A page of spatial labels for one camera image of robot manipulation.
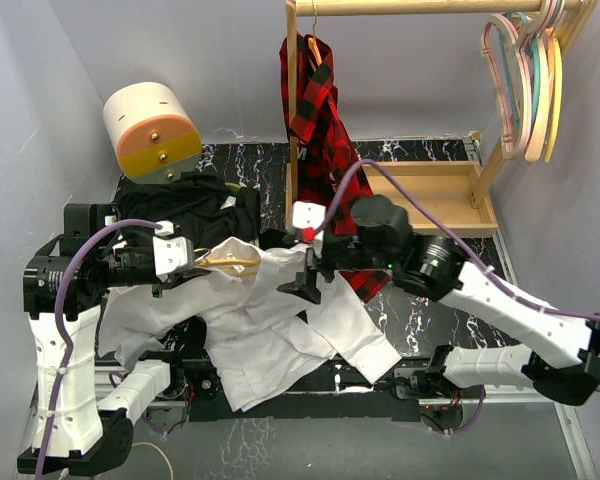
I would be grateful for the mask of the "thin natural wooden hanger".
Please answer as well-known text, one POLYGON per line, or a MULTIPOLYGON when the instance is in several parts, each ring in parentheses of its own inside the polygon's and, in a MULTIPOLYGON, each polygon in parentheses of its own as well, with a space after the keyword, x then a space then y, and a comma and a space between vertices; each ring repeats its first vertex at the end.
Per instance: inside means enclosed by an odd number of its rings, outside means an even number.
POLYGON ((233 254, 222 258, 215 258, 211 256, 211 253, 211 249, 195 249, 194 266, 207 270, 215 269, 237 278, 256 275, 257 269, 260 266, 259 260, 239 259, 233 254))

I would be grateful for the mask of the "white button-up shirt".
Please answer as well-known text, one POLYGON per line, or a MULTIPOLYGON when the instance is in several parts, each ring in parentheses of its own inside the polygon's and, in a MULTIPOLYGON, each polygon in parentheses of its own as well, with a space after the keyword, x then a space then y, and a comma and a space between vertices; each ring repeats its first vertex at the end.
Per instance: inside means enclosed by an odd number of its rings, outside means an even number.
POLYGON ((175 325, 197 316, 206 324, 204 348, 234 411, 283 393, 335 355, 369 383, 400 360, 341 274, 332 282, 318 280, 319 304, 278 291, 303 269, 303 247, 262 250, 230 238, 210 256, 259 264, 214 269, 159 298, 148 285, 112 289, 99 329, 99 354, 111 353, 130 365, 175 325))

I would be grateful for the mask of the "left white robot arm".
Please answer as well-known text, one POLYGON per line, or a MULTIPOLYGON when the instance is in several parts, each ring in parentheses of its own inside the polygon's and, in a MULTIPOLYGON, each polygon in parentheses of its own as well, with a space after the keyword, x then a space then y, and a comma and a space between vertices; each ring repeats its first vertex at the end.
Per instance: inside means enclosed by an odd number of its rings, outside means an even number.
POLYGON ((112 204, 68 204, 63 218, 63 232, 34 254, 23 274, 38 406, 17 471, 36 479, 61 471, 95 477, 121 466, 135 424, 156 398, 194 397, 175 353, 146 351, 98 399, 96 336, 111 288, 146 285, 159 296, 205 275, 207 249, 195 248, 176 223, 122 219, 112 204))

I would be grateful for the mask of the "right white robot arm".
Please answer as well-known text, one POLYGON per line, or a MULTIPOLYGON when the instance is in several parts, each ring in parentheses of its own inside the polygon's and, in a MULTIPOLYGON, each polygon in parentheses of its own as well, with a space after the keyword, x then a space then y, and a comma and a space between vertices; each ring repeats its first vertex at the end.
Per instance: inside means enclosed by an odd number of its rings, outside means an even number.
POLYGON ((599 320, 556 314, 470 261, 452 239, 414 232, 407 211, 383 195, 354 204, 351 234, 321 230, 325 218, 322 205, 294 203, 289 232, 307 250, 303 269, 280 292, 320 304, 320 280, 332 282, 341 271, 378 271, 409 294, 462 310, 517 339, 503 348, 437 347, 421 375, 433 394, 510 385, 581 406, 599 388, 599 320))

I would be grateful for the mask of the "red black plaid shirt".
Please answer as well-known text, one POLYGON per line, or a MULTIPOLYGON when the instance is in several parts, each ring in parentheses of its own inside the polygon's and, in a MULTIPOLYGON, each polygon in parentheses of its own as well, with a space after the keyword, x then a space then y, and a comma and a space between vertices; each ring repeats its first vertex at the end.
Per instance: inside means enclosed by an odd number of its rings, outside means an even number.
MULTIPOLYGON (((347 170, 360 157, 338 112, 338 88, 334 83, 334 57, 331 48, 320 39, 316 44, 322 62, 313 69, 315 60, 310 48, 311 36, 296 34, 296 115, 289 119, 289 62, 287 40, 279 52, 281 67, 281 99, 287 138, 298 139, 298 199, 329 206, 347 170)), ((356 226, 351 207, 359 198, 374 193, 364 170, 360 169, 349 182, 329 229, 336 235, 353 234, 356 226)), ((369 302, 389 281, 381 271, 341 272, 357 296, 369 302)))

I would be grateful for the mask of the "orange wooden hanger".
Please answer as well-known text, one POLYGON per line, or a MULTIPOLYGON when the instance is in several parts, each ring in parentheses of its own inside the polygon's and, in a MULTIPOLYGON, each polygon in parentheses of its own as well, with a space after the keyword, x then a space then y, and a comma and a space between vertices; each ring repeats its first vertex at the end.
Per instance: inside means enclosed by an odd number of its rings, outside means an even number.
POLYGON ((312 12, 313 12, 313 23, 312 23, 311 35, 309 36, 309 39, 308 39, 308 47, 309 47, 309 51, 312 55, 312 59, 310 60, 310 63, 311 63, 312 69, 314 71, 316 71, 322 64, 322 56, 321 56, 321 52, 320 52, 317 38, 316 38, 316 25, 317 25, 317 20, 318 20, 318 13, 317 13, 317 3, 315 0, 311 1, 311 6, 312 6, 312 12))

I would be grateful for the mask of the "natural wide wooden hanger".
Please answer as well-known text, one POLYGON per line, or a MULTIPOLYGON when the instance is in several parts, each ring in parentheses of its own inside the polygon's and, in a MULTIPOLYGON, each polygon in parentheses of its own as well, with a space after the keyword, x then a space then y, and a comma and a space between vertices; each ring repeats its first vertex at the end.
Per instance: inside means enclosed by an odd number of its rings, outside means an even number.
POLYGON ((513 51, 527 68, 521 87, 530 100, 530 109, 519 116, 519 132, 526 135, 524 160, 529 164, 544 158, 551 102, 548 31, 560 26, 566 6, 565 1, 543 1, 538 13, 516 15, 517 38, 513 51))

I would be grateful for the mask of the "yellow wooden hanger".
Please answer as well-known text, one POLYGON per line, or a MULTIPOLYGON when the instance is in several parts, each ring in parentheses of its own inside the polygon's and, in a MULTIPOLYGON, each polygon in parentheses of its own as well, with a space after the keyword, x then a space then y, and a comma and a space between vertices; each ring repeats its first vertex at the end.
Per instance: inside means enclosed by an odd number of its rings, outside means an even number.
POLYGON ((573 13, 559 27, 548 31, 551 102, 549 129, 543 158, 545 163, 549 163, 552 158, 559 133, 564 88, 564 56, 574 46, 597 5, 598 1, 581 1, 581 7, 577 13, 573 13))

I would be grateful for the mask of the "black garment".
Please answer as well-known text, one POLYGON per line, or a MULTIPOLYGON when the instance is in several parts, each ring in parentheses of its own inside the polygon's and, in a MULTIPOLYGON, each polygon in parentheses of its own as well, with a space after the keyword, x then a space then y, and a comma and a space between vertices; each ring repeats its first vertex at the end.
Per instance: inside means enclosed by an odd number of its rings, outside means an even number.
POLYGON ((170 184, 137 184, 123 180, 114 204, 124 219, 170 221, 197 248, 211 248, 235 237, 255 240, 261 227, 259 191, 250 187, 231 190, 215 173, 187 172, 170 184), (232 208, 220 207, 228 196, 232 208))

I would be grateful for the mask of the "cream cylinder with coloured lid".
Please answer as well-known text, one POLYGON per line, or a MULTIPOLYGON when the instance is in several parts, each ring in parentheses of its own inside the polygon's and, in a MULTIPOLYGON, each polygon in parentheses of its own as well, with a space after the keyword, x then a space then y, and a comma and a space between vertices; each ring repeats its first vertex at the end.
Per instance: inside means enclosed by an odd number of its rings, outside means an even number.
POLYGON ((113 93, 103 121, 121 172, 136 184, 169 184, 194 171, 200 134, 174 92, 140 82, 113 93))

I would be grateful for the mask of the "wooden clothes rack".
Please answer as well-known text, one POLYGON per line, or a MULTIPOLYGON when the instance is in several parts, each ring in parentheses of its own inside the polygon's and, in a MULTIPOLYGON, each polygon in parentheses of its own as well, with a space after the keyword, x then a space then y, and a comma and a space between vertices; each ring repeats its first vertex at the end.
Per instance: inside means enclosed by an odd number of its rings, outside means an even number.
MULTIPOLYGON (((534 15, 543 1, 316 1, 319 17, 372 15, 434 15, 487 13, 490 18, 481 34, 481 48, 489 64, 495 88, 502 131, 497 145, 484 166, 477 161, 388 162, 386 168, 398 184, 409 189, 418 205, 428 209, 428 219, 416 207, 407 209, 416 230, 441 233, 443 222, 461 237, 491 237, 498 222, 489 189, 504 164, 524 159, 526 135, 519 132, 519 116, 530 109, 529 95, 522 91, 527 68, 513 51, 517 38, 517 14, 534 15)), ((581 1, 565 1, 562 23, 581 7, 581 1)), ((289 114, 296 115, 297 46, 295 35, 300 17, 313 17, 311 1, 288 1, 287 58, 289 62, 289 114)))

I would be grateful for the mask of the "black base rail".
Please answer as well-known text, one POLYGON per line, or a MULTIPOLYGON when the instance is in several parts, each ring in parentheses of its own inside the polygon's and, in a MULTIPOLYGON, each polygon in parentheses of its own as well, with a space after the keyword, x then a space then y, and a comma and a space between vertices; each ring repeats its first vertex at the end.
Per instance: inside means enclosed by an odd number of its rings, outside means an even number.
POLYGON ((189 422, 233 419, 341 419, 381 418, 456 429, 464 422, 463 407, 471 400, 482 401, 482 387, 452 390, 422 379, 424 363, 401 361, 374 385, 336 358, 304 376, 290 389, 242 411, 229 406, 228 394, 217 369, 206 358, 178 359, 167 352, 146 354, 146 360, 170 364, 171 384, 158 398, 165 404, 181 402, 189 422))

